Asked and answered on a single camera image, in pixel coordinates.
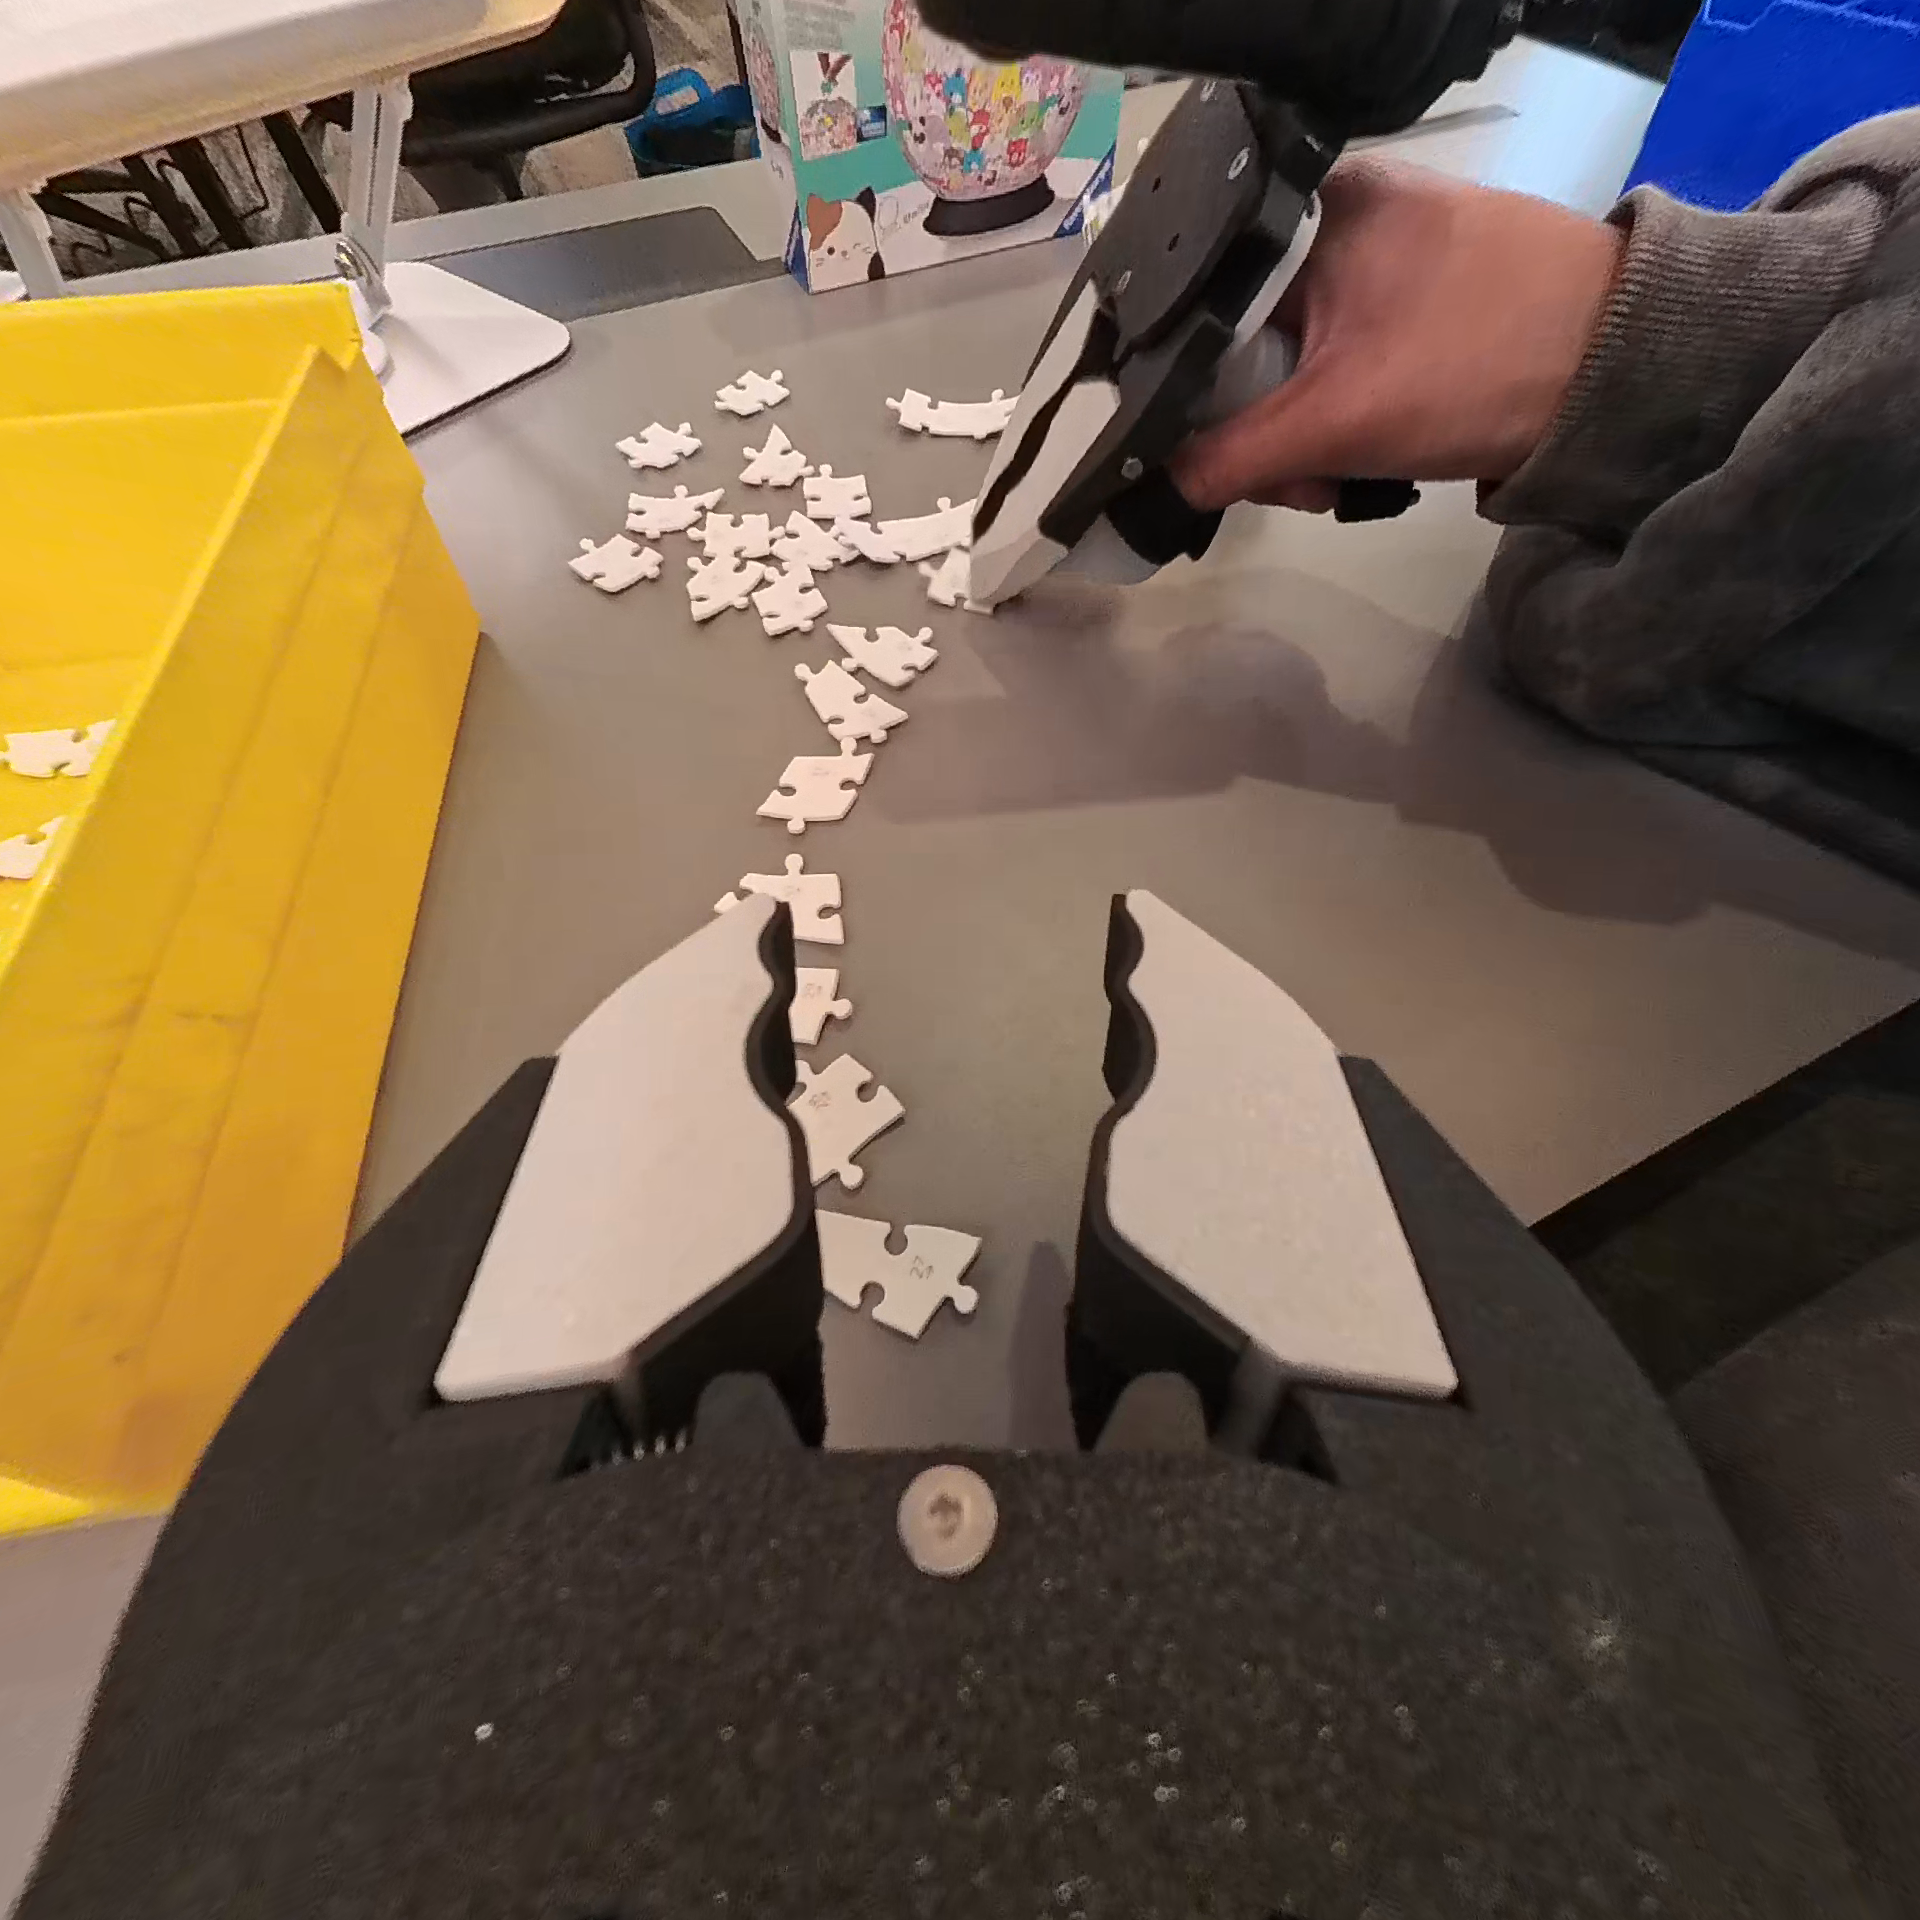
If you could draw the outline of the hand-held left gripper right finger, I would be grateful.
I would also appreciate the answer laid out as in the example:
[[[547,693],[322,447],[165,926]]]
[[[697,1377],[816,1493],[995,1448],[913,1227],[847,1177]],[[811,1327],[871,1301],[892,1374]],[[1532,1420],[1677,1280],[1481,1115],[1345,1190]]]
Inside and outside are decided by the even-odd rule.
[[[1298,1388],[1450,1403],[1458,1372],[1332,1037],[1155,893],[1111,901],[1108,1108],[1068,1303],[1090,1448],[1125,1391],[1175,1375],[1202,1433],[1259,1453]]]

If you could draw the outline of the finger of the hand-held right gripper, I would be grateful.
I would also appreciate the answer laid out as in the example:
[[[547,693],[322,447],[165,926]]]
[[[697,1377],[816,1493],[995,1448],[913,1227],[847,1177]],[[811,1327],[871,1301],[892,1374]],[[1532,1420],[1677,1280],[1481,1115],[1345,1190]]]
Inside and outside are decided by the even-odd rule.
[[[1037,359],[1024,376],[1013,421],[999,431],[988,476],[971,517],[971,541],[989,544],[1015,525],[1008,508],[1021,479],[1041,467],[1041,455],[1068,397],[1079,389],[1107,393],[1114,383],[1114,319],[1098,280],[1076,276],[1048,324]]]
[[[1103,375],[1028,381],[976,494],[970,608],[995,609],[1065,560],[1114,488],[1117,424],[1120,390]]]

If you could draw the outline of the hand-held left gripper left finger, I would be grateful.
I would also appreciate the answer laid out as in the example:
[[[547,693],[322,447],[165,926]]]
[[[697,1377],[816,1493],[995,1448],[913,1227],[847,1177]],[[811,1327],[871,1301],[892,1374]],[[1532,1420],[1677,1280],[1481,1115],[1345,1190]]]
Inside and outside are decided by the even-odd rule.
[[[628,1430],[691,1430],[767,1375],[826,1438],[826,1281],[789,1110],[797,966],[755,896],[625,980],[560,1044],[436,1372],[445,1403],[603,1388]]]

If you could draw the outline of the row of white puzzle pieces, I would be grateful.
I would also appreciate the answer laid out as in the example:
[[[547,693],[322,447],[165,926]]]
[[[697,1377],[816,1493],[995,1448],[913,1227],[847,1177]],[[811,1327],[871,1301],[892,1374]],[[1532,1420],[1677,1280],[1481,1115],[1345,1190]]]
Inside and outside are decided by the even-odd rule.
[[[811,827],[840,825],[857,803],[873,769],[873,756],[905,725],[905,708],[888,696],[938,661],[927,628],[831,623],[833,656],[795,665],[795,679],[811,715],[831,737],[826,752],[794,756],[756,804],[756,816],[803,837]],[[795,945],[847,944],[847,889],[836,873],[816,870],[803,853],[785,855],[778,870],[748,870],[716,901],[719,911],[767,896],[786,905]],[[807,1174],[816,1187],[836,1183],[856,1193],[864,1182],[861,1152],[905,1118],[901,1097],[873,1079],[853,1054],[828,1062],[803,1062],[800,1085],[789,1097],[800,1121]],[[828,1295],[867,1311],[879,1327],[898,1337],[924,1337],[943,1311],[971,1313],[976,1289],[970,1270],[978,1237],[831,1206],[821,1215],[823,1285]]]

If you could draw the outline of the yellow plastic bin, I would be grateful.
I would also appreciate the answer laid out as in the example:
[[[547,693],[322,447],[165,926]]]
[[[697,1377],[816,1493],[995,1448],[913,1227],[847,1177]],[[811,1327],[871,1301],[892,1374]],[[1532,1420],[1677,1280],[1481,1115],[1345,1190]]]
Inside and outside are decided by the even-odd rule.
[[[165,1510],[339,1262],[477,612],[372,375],[5,415],[5,1533]]]

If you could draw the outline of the heap white puzzle pieces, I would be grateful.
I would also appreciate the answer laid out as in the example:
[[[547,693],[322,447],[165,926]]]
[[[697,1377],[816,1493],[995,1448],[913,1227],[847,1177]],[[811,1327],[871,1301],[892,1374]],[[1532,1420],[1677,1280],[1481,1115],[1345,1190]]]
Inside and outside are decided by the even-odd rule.
[[[53,726],[36,731],[5,734],[3,766],[11,777],[60,784],[88,780],[106,755],[115,734],[115,720],[88,726]],[[58,814],[35,827],[15,831],[3,841],[3,883],[29,883],[39,876],[50,855],[67,814]]]

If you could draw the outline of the colourful puzzle ball box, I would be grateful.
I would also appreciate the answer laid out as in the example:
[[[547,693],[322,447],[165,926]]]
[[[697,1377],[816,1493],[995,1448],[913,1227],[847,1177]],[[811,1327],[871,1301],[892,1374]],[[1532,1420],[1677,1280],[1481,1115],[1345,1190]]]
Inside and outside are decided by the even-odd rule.
[[[785,265],[813,297],[1075,237],[1114,185],[1108,68],[975,54],[913,1],[728,11],[791,211]]]

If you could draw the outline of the person's right hand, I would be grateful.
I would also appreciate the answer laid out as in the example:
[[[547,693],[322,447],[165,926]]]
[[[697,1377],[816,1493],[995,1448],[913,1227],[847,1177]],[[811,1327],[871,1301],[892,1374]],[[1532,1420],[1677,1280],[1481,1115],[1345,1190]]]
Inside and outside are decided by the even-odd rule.
[[[1281,319],[1298,366],[1170,464],[1202,512],[1331,512],[1360,478],[1496,487],[1545,438],[1625,236],[1569,208],[1371,156],[1321,185]]]

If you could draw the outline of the black office chair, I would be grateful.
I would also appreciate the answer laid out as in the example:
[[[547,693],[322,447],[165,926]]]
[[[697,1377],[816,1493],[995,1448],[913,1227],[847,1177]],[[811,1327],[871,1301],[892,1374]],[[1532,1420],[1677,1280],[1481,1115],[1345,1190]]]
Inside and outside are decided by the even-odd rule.
[[[631,123],[656,79],[643,1],[564,1],[538,37],[413,72],[400,165],[442,211],[521,201],[530,153]]]

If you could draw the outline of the blue plastic bin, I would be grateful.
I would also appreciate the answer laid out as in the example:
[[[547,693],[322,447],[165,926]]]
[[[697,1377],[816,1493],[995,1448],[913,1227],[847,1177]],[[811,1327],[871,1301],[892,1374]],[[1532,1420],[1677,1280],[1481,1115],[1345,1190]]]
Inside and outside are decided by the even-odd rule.
[[[1826,139],[1916,102],[1916,1],[1707,1],[1624,190],[1737,211]]]

